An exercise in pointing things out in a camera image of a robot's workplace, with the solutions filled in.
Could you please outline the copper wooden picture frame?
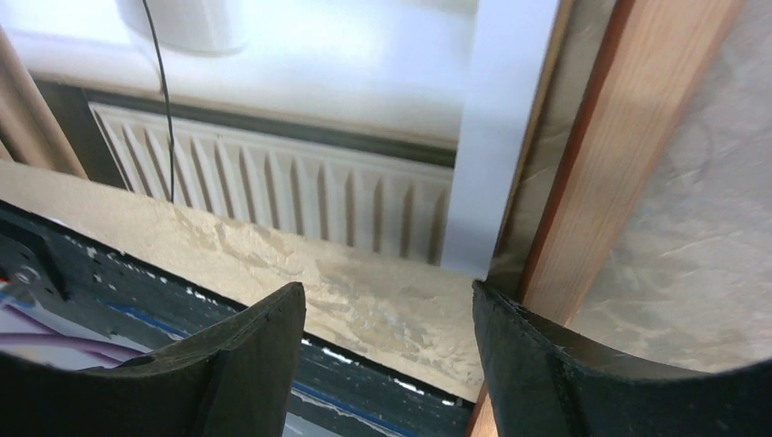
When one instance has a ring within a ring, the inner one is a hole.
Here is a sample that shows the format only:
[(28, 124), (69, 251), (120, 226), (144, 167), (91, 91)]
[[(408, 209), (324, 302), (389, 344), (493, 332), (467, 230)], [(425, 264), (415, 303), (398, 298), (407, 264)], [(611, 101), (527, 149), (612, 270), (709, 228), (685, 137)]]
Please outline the copper wooden picture frame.
[(509, 223), (506, 290), (529, 309), (573, 330), (745, 2), (575, 1), (561, 16)]

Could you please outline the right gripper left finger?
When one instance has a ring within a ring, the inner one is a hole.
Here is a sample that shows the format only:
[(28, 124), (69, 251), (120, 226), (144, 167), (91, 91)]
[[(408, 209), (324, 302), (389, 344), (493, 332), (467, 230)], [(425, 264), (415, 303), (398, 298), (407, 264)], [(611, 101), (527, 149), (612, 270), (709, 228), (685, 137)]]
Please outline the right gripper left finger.
[(291, 282), (184, 340), (112, 368), (1, 357), (4, 436), (280, 436), (300, 361)]

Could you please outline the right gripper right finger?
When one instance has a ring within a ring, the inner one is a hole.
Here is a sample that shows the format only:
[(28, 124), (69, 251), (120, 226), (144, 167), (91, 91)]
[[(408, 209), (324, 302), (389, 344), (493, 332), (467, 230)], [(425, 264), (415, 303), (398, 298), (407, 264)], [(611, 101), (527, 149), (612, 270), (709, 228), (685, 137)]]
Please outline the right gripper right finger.
[(768, 436), (771, 363), (718, 373), (615, 350), (482, 281), (472, 285), (482, 369), (502, 436)]

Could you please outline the plant photo print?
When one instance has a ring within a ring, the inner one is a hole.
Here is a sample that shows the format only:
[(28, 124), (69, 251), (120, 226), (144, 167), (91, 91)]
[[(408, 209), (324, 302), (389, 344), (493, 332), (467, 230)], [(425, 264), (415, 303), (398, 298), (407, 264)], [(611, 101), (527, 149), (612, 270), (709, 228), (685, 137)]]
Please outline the plant photo print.
[(246, 46), (156, 50), (114, 1), (4, 1), (1, 25), (57, 108), (87, 90), (457, 153), (441, 264), (493, 260), (556, 1), (249, 1)]

